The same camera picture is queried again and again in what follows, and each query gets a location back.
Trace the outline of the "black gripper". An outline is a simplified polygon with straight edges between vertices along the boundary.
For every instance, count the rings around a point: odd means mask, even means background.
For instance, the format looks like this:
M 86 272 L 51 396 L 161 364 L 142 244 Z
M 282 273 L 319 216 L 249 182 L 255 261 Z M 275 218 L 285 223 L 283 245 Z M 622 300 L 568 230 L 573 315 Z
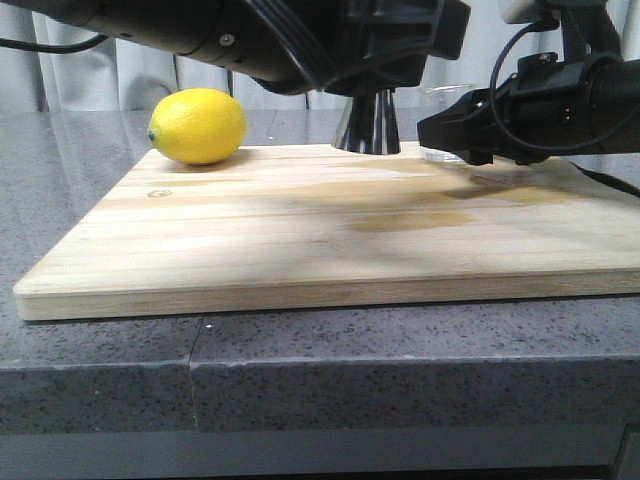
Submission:
M 429 56 L 459 58 L 471 7 L 462 1 L 341 1 L 329 54 L 328 93 L 361 96 L 415 87 Z
M 567 63 L 540 55 L 521 60 L 518 68 L 514 78 L 492 88 L 492 111 L 488 89 L 467 93 L 448 110 L 456 132 L 442 150 L 469 165 L 492 164 L 495 151 L 519 164 L 625 151 L 623 61 L 595 54 Z M 426 118 L 420 120 L 417 134 L 425 134 L 426 125 Z

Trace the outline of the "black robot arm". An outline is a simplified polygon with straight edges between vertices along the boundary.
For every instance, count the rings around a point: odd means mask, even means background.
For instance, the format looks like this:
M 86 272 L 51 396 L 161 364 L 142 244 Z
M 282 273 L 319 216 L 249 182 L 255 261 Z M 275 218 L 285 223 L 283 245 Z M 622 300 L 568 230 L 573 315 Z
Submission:
M 464 94 L 417 125 L 421 146 L 480 166 L 497 156 L 519 165 L 552 156 L 639 150 L 639 63 L 626 61 L 603 1 L 511 1 L 501 14 L 519 24 L 485 89 Z M 528 33 L 559 30 L 563 52 L 519 59 L 498 80 L 504 60 Z
M 19 1 L 17 7 L 253 78 L 281 95 L 414 87 L 459 57 L 462 1 Z

